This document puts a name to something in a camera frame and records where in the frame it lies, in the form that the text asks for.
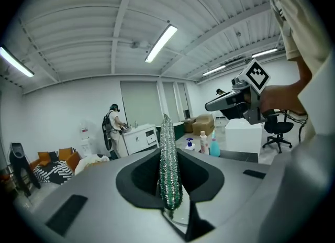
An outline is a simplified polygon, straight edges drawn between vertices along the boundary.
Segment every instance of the white bottle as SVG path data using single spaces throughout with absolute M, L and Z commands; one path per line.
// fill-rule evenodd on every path
M 204 131 L 200 132 L 201 153 L 209 154 L 207 136 Z

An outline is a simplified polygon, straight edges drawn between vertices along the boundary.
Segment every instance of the door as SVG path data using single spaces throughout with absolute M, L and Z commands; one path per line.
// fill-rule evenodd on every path
M 139 140 L 137 137 L 138 137 L 138 133 L 124 135 L 125 143 L 126 143 L 129 154 L 133 154 L 133 153 L 140 151 L 138 150 Z
M 143 130 L 142 132 L 137 134 L 137 138 L 138 138 L 138 148 L 139 151 L 146 149 L 148 147 L 148 140 L 147 140 L 147 136 L 146 136 L 146 131 Z

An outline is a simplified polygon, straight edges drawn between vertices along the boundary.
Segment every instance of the ceiling light fixture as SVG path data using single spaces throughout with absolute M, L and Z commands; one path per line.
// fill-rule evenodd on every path
M 146 62 L 151 63 L 157 54 L 161 51 L 164 45 L 169 41 L 169 39 L 177 32 L 177 28 L 169 25 L 162 35 L 158 38 L 157 42 L 153 45 L 148 56 L 146 57 Z
M 259 56 L 262 56 L 262 55 L 266 55 L 266 54 L 269 54 L 269 53 L 272 53 L 272 52 L 276 52 L 277 50 L 278 50 L 278 48 L 273 48 L 273 49 L 265 50 L 265 51 L 253 54 L 253 55 L 251 55 L 251 57 L 252 58 L 256 58 L 256 57 L 259 57 Z
M 222 70 L 223 68 L 226 68 L 226 66 L 225 66 L 225 65 L 222 65 L 222 66 L 220 66 L 220 67 L 218 67 L 218 68 L 215 68 L 215 69 L 210 70 L 210 71 L 208 71 L 208 72 L 206 72 L 206 73 L 203 73 L 203 76 L 209 75 L 209 74 L 211 74 L 211 73 L 215 73 L 215 72 L 217 72 L 217 71 Z
M 0 47 L 0 55 L 9 62 L 12 66 L 14 66 L 21 73 L 25 74 L 28 77 L 33 77 L 34 73 L 30 71 L 27 67 L 21 64 L 7 49 L 4 47 Z

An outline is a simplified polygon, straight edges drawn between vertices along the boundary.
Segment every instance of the plastic bottle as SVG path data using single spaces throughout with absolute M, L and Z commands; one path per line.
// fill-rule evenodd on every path
M 211 144 L 210 144 L 210 155 L 213 157 L 219 157 L 220 156 L 220 147 L 218 142 L 215 138 L 215 130 L 213 130 L 212 136 L 211 136 Z
M 195 151 L 195 143 L 192 143 L 191 140 L 193 140 L 192 138 L 188 138 L 186 139 L 188 141 L 187 146 L 185 147 L 186 150 L 190 150 L 190 151 Z
M 204 131 L 200 132 L 201 153 L 209 154 L 207 136 Z

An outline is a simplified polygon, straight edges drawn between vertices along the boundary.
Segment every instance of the black chair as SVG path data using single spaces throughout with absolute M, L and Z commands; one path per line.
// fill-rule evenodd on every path
M 286 143 L 289 145 L 290 148 L 292 148 L 292 144 L 283 138 L 284 133 L 288 133 L 293 128 L 293 123 L 286 122 L 287 117 L 285 116 L 284 122 L 278 122 L 277 116 L 274 112 L 274 110 L 268 110 L 265 113 L 263 113 L 264 118 L 267 119 L 264 125 L 264 129 L 267 133 L 274 133 L 274 135 L 269 136 L 267 138 L 267 143 L 263 145 L 263 148 L 265 146 L 270 145 L 272 143 L 277 143 L 279 147 L 279 153 L 282 152 L 281 150 L 281 143 Z

